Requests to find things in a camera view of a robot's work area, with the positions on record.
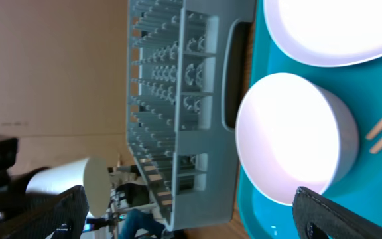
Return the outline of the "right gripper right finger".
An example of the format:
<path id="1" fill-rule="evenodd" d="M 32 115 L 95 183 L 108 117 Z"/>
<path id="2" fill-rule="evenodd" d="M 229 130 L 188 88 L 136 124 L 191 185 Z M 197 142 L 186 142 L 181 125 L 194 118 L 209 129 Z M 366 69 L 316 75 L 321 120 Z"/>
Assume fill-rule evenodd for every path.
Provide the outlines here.
<path id="1" fill-rule="evenodd" d="M 297 188 L 292 215 L 300 238 L 382 239 L 382 227 L 307 187 Z"/>

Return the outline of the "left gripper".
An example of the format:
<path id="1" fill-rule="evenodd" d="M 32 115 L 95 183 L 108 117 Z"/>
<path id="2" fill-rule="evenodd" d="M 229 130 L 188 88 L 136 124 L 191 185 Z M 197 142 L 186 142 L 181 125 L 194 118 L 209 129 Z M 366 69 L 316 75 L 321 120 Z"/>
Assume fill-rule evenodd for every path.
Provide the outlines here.
<path id="1" fill-rule="evenodd" d="M 27 193 L 29 181 L 48 167 L 39 167 L 11 175 L 9 169 L 15 165 L 19 152 L 19 140 L 16 137 L 0 137 L 0 224 L 18 216 L 30 215 L 39 209 L 49 196 Z"/>

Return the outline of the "white cup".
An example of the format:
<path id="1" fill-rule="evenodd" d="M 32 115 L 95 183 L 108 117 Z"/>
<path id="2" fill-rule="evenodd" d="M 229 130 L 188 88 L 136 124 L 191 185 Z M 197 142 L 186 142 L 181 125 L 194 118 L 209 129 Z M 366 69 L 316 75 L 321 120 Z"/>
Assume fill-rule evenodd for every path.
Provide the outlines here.
<path id="1" fill-rule="evenodd" d="M 76 185 L 84 188 L 88 200 L 88 218 L 100 218 L 108 209 L 111 181 L 106 161 L 88 157 L 35 174 L 26 192 L 59 194 Z"/>

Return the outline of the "small pink bowl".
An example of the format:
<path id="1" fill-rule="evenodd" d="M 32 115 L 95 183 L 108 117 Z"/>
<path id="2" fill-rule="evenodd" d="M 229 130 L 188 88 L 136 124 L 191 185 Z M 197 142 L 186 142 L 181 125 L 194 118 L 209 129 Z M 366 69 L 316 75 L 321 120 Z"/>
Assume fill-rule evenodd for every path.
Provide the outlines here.
<path id="1" fill-rule="evenodd" d="M 235 125 L 241 166 L 269 200 L 290 206 L 298 187 L 324 194 L 356 162 L 359 132 L 336 95 L 280 72 L 246 93 Z"/>

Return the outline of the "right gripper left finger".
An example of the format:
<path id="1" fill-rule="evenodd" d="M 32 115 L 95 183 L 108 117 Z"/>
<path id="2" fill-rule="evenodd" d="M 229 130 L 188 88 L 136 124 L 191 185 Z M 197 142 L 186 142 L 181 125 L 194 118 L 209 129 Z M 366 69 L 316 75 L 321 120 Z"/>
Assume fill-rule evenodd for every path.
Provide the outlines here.
<path id="1" fill-rule="evenodd" d="M 0 192 L 0 239 L 79 239 L 88 211 L 80 185 L 57 195 Z"/>

